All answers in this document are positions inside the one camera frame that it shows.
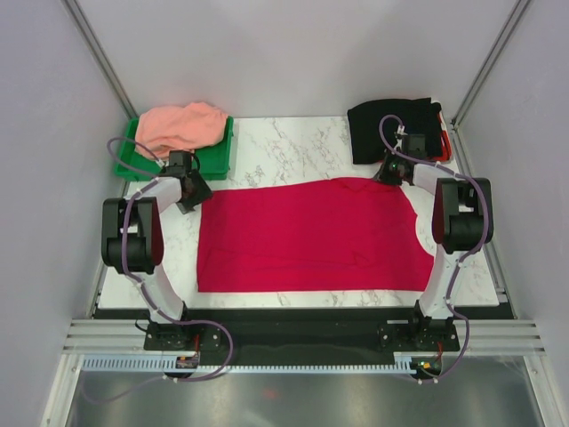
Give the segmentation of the crimson red t shirt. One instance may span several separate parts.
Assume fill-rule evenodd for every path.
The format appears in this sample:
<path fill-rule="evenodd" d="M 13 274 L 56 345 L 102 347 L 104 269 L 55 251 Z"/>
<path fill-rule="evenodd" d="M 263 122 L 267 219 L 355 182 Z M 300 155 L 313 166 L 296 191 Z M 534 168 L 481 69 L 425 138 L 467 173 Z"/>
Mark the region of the crimson red t shirt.
<path fill-rule="evenodd" d="M 399 187 L 365 178 L 220 190 L 202 205 L 198 288 L 422 292 L 434 258 L 416 220 Z"/>

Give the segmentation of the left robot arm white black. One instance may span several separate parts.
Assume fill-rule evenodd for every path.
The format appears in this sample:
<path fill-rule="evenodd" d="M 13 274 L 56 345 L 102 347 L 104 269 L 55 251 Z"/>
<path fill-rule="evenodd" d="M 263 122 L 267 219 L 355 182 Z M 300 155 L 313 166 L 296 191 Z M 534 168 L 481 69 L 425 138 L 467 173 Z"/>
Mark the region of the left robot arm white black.
<path fill-rule="evenodd" d="M 196 330 L 182 319 L 185 302 L 164 270 L 161 214 L 172 206 L 190 214 L 212 197 L 200 169 L 195 154 L 172 151 L 167 165 L 142 189 L 129 198 L 109 198 L 102 205 L 103 263 L 136 288 L 148 306 L 151 321 L 169 323 L 164 339 L 176 350 L 191 346 Z"/>

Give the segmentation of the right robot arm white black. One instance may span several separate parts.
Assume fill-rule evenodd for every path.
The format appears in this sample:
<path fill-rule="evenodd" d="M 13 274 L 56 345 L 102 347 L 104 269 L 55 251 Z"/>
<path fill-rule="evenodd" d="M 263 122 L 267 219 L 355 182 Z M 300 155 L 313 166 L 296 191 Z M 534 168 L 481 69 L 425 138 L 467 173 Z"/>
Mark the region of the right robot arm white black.
<path fill-rule="evenodd" d="M 424 319 L 406 330 L 415 349 L 427 350 L 439 339 L 432 321 L 454 316 L 454 296 L 466 260 L 492 239 L 491 186 L 487 179 L 473 179 L 429 162 L 424 135 L 399 130 L 395 138 L 396 145 L 387 148 L 374 179 L 392 186 L 406 181 L 434 196 L 431 231 L 437 249 L 429 282 L 417 301 L 420 318 Z"/>

